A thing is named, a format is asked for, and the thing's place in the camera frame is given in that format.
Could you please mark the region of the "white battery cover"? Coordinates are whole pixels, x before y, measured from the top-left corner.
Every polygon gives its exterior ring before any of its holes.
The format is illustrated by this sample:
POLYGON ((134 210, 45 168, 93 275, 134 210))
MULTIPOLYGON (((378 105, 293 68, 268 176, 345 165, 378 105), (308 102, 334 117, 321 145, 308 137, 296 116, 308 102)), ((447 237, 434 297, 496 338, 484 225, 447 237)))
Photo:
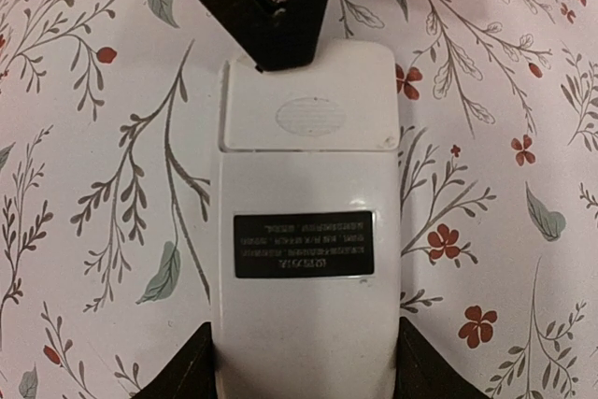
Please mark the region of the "white battery cover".
POLYGON ((223 72, 220 142, 240 151, 392 151, 399 143, 395 59, 337 39, 312 64, 261 72, 248 56, 223 72))

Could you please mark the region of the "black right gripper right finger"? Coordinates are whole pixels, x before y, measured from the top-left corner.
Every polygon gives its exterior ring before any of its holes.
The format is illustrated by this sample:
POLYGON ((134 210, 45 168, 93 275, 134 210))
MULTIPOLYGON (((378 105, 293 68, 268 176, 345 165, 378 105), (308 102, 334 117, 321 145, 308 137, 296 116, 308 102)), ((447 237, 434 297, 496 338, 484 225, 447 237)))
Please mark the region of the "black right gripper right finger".
POLYGON ((400 318, 394 397, 487 399, 463 378, 406 317, 400 318))

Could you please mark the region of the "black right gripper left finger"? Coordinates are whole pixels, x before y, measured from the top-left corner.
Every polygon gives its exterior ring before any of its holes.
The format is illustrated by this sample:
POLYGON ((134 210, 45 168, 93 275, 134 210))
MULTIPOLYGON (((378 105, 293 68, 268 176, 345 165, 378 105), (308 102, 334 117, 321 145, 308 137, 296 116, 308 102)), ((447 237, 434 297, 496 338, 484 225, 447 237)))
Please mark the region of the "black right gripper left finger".
POLYGON ((211 323, 204 322, 134 399, 216 399, 211 323))

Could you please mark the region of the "white remote control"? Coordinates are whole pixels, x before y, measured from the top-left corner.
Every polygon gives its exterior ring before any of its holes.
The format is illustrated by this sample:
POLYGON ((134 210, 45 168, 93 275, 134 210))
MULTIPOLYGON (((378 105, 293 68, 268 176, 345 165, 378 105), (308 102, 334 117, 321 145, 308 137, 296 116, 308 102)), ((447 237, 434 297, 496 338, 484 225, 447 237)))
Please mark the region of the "white remote control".
POLYGON ((221 398, 390 398, 400 293, 398 147, 240 151, 213 163, 221 398))

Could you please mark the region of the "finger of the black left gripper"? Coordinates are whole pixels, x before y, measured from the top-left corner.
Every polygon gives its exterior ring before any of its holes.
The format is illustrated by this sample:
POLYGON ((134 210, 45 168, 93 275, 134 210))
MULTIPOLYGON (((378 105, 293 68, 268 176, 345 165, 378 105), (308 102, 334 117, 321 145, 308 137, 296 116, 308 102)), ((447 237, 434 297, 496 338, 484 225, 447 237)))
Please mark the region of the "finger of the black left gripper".
POLYGON ((311 64, 328 0, 199 0, 266 72, 311 64))

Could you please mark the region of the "floral patterned table mat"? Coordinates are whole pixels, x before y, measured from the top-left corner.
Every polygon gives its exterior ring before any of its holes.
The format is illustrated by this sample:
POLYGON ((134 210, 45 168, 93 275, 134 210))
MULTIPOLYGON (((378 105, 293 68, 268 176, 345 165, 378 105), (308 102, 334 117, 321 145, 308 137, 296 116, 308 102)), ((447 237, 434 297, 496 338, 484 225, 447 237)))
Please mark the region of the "floral patterned table mat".
MULTIPOLYGON (((203 321, 234 42, 195 0, 1 0, 1 394, 126 398, 203 321)), ((404 313, 491 398, 597 394, 597 0, 330 0, 421 80, 404 313)))

